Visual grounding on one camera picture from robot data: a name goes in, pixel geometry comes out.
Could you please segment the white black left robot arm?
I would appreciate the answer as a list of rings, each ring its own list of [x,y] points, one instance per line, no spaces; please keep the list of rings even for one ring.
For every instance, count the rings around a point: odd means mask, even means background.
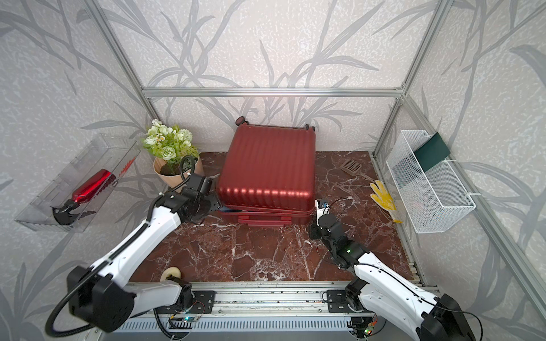
[[[157,197],[142,224],[111,252],[90,267],[76,267],[69,273],[68,295],[62,305],[70,314],[105,332],[156,308],[173,306],[185,311],[192,307],[191,285],[177,271],[168,271],[156,284],[129,281],[171,232],[183,223],[199,223],[220,208],[212,183],[211,178],[192,174],[179,193]]]

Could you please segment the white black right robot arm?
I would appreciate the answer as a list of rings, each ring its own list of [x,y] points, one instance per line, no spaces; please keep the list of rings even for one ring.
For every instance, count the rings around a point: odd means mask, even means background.
[[[338,268],[354,274],[346,287],[350,307],[370,311],[413,340],[475,340],[463,311],[449,295],[438,297],[386,266],[372,251],[347,237],[333,214],[319,213],[309,236],[321,240]]]

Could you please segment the red hard-shell suitcase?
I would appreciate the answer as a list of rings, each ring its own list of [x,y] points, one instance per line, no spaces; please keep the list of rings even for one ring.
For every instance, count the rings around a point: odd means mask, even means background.
[[[250,227],[308,224],[315,210],[316,132],[250,124],[239,117],[216,184],[229,223]]]

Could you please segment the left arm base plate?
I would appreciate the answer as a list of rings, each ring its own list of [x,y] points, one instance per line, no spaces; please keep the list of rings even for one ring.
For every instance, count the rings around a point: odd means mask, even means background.
[[[215,291],[193,291],[193,298],[190,303],[185,306],[170,305],[157,308],[159,314],[177,314],[177,315],[208,315],[212,314],[214,301],[216,297]]]

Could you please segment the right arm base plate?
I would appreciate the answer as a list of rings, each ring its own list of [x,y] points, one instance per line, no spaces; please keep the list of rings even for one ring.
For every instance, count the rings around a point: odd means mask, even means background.
[[[328,290],[325,301],[330,313],[362,313],[365,311],[358,296],[350,291]]]

